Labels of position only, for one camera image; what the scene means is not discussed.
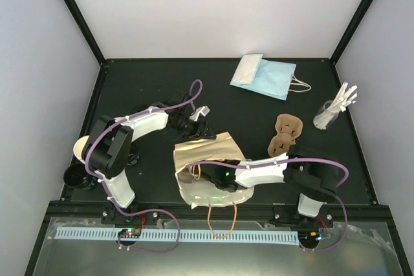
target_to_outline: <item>black tabletop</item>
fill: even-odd
[[[131,112],[138,104],[166,101],[177,90],[188,91],[195,79],[204,87],[196,106],[207,105],[207,120],[216,133],[228,131],[246,158],[268,158],[267,147],[279,114],[289,113],[303,121],[298,145],[323,151],[347,166],[348,181],[338,189],[345,204],[370,204],[367,172],[349,118],[339,116],[331,128],[321,131],[312,123],[318,109],[338,92],[334,69],[327,61],[297,60],[295,75],[312,86],[303,93],[290,92],[287,101],[277,100],[231,86],[237,59],[114,60],[103,83],[94,120],[103,114],[117,117]],[[128,167],[127,177],[139,202],[183,204],[174,177],[173,150],[183,142],[174,130],[150,133],[137,141],[140,162]],[[249,204],[295,204],[298,192],[285,184],[255,187]],[[75,189],[72,200],[105,201],[102,187],[90,191]]]

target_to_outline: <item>white backdrop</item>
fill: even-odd
[[[328,58],[360,1],[76,0],[106,58]]]

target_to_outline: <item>paper bag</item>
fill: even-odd
[[[254,188],[228,192],[217,189],[209,181],[200,179],[186,181],[189,176],[187,164],[203,160],[245,160],[240,148],[229,133],[217,135],[215,140],[196,140],[175,145],[174,164],[175,178],[177,179],[181,197],[191,205],[224,207],[243,203],[253,195]]]

